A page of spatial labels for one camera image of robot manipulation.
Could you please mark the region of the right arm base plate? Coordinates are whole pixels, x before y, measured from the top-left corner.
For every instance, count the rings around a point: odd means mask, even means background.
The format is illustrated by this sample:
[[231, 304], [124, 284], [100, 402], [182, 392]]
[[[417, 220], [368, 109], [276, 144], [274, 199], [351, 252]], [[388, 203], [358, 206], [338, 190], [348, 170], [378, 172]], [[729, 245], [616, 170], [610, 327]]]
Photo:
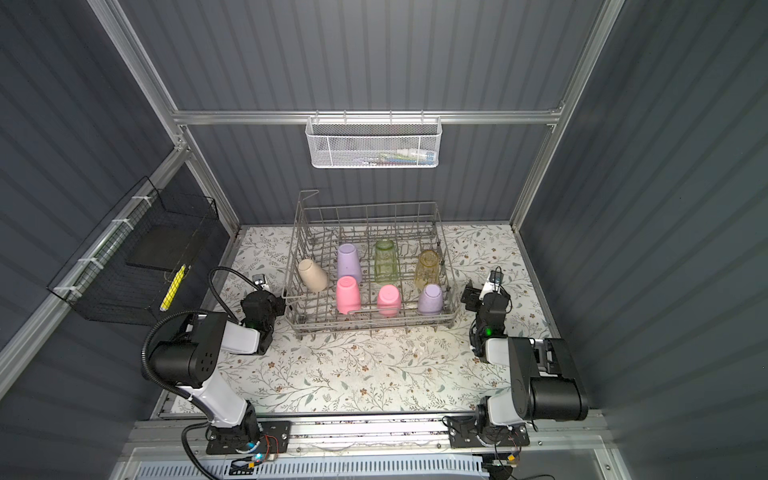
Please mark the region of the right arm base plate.
[[480, 426], [472, 415], [443, 416], [450, 446], [454, 449], [509, 447], [518, 449], [530, 445], [524, 424], [514, 426]]

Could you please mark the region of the pink plastic cup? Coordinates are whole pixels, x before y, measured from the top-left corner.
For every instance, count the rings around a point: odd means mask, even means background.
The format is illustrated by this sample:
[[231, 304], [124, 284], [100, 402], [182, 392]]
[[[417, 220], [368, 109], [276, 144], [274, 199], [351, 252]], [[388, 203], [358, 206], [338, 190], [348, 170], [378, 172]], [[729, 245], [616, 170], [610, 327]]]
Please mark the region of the pink plastic cup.
[[377, 295], [377, 308], [383, 317], [395, 317], [402, 307], [400, 290], [392, 284], [383, 285]]
[[358, 312], [361, 309], [360, 288], [358, 281], [353, 276], [346, 275], [338, 279], [336, 305], [337, 310], [343, 315]]

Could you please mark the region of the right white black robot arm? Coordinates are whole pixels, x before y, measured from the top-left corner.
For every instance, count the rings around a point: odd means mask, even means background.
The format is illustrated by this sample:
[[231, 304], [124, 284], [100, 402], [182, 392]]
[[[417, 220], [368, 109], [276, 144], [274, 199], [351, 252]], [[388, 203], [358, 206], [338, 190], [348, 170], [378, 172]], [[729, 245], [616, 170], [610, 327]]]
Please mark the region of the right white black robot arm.
[[468, 283], [460, 302], [475, 314], [469, 328], [472, 353], [509, 373], [509, 387], [477, 405], [470, 433], [486, 445], [517, 446], [524, 444], [526, 424], [586, 419], [587, 393], [565, 340], [509, 336], [505, 321], [511, 296], [500, 285]]

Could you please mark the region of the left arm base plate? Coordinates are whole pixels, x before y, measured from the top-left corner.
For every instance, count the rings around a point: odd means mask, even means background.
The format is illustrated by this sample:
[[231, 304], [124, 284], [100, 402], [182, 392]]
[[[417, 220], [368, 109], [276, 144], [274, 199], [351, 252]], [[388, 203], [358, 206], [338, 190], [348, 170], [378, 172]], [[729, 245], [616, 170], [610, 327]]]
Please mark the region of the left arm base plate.
[[233, 428], [209, 427], [207, 455], [253, 454], [277, 455], [287, 451], [292, 423], [289, 421], [259, 421], [251, 426]]

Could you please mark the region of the beige plastic cup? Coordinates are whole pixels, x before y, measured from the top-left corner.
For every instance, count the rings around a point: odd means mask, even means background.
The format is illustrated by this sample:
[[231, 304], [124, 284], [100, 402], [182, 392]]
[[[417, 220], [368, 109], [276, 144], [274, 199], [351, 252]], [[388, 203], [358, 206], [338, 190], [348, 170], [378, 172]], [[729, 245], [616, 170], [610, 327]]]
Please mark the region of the beige plastic cup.
[[297, 270], [299, 276], [312, 293], [319, 293], [328, 288], [329, 278], [325, 270], [313, 259], [302, 259], [298, 265]]

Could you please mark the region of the large purple plastic cup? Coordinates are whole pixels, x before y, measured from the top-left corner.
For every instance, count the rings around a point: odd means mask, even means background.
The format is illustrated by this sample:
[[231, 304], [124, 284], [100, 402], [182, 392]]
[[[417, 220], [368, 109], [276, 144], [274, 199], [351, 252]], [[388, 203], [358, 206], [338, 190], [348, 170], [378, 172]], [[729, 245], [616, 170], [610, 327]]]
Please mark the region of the large purple plastic cup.
[[350, 276], [358, 284], [362, 282], [362, 267], [358, 249], [354, 244], [344, 243], [337, 250], [337, 277]]

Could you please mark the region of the small purple plastic cup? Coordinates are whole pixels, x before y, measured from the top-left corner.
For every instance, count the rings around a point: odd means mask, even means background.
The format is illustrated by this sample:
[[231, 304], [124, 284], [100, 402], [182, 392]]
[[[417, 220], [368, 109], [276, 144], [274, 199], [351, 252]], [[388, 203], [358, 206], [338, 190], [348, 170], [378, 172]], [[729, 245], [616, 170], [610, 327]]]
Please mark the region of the small purple plastic cup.
[[420, 315], [439, 315], [443, 310], [443, 291], [438, 284], [427, 284], [422, 290], [417, 311]]

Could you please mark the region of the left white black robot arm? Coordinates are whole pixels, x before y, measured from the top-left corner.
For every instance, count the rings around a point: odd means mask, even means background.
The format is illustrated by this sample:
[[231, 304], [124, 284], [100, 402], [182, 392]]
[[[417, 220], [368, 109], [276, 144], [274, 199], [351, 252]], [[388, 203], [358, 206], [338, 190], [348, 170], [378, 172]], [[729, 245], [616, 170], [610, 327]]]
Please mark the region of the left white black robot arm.
[[241, 301], [241, 309], [241, 322], [225, 311], [192, 310], [166, 317], [145, 338], [140, 361], [145, 378], [206, 416], [203, 427], [211, 442], [226, 452], [251, 453], [264, 445], [264, 434], [251, 402], [235, 393], [218, 371], [218, 358], [222, 352], [264, 355], [286, 303], [267, 290], [256, 290]]

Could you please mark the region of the yellow transparent glass cup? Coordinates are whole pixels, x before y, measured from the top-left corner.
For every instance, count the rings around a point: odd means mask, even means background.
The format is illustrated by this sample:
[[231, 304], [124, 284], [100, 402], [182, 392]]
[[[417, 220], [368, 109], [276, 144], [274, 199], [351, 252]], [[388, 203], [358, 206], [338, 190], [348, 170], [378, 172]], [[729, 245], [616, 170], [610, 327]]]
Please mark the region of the yellow transparent glass cup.
[[439, 284], [441, 257], [433, 249], [423, 250], [417, 259], [414, 271], [414, 285], [423, 291], [428, 285]]

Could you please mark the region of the green transparent glass cup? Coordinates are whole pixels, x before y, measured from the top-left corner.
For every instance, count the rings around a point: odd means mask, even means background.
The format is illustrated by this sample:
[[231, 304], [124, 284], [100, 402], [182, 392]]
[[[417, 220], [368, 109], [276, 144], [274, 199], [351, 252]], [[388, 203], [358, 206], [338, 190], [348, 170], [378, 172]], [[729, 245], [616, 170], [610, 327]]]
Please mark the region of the green transparent glass cup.
[[393, 283], [399, 277], [396, 243], [390, 239], [378, 240], [374, 248], [374, 277], [377, 283]]

